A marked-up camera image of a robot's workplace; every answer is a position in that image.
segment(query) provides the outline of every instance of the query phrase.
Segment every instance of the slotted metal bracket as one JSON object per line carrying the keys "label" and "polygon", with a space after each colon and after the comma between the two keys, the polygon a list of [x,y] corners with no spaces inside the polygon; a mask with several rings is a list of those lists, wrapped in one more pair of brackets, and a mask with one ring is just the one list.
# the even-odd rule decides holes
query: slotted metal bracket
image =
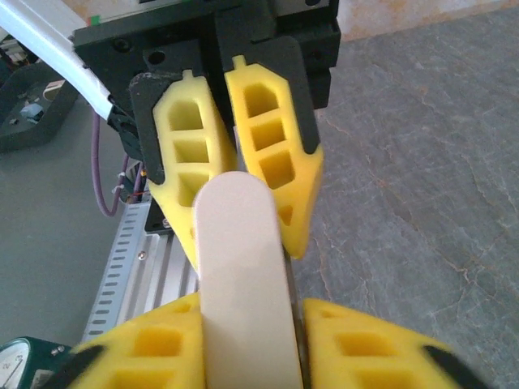
{"label": "slotted metal bracket", "polygon": [[147,235],[149,203],[127,205],[82,341],[197,289],[197,275],[172,235]]}

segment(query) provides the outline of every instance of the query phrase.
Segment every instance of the gray stone surface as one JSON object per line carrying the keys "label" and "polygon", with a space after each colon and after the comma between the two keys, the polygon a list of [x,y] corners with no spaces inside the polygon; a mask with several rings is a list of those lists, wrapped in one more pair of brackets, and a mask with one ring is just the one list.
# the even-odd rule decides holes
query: gray stone surface
{"label": "gray stone surface", "polygon": [[519,387],[519,9],[344,42],[300,297],[451,344]]}

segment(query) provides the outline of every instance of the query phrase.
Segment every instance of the purple cable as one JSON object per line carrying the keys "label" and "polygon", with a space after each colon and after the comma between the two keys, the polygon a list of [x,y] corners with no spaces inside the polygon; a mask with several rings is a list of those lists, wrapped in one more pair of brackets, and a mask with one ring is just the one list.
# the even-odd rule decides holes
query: purple cable
{"label": "purple cable", "polygon": [[138,196],[135,196],[135,193],[137,193],[139,191],[140,183],[142,181],[142,175],[141,175],[142,172],[143,172],[143,163],[141,162],[139,164],[139,171],[137,172],[137,177],[135,177],[135,185],[133,185],[133,193],[134,193],[134,195],[132,196],[133,201],[136,201],[137,197],[138,197]]}
{"label": "purple cable", "polygon": [[[93,112],[92,121],[92,152],[90,155],[90,162],[92,164],[92,181],[94,184],[94,193],[96,194],[97,206],[101,210],[101,213],[106,217],[112,217],[117,212],[119,204],[119,194],[121,193],[120,185],[122,184],[123,176],[118,179],[118,188],[114,193],[114,202],[112,203],[112,209],[109,210],[106,207],[105,197],[103,196],[103,190],[101,188],[101,175],[99,172],[99,137],[101,133],[101,120],[96,111]],[[124,155],[122,160],[122,172],[127,171],[129,157],[127,154]]]}

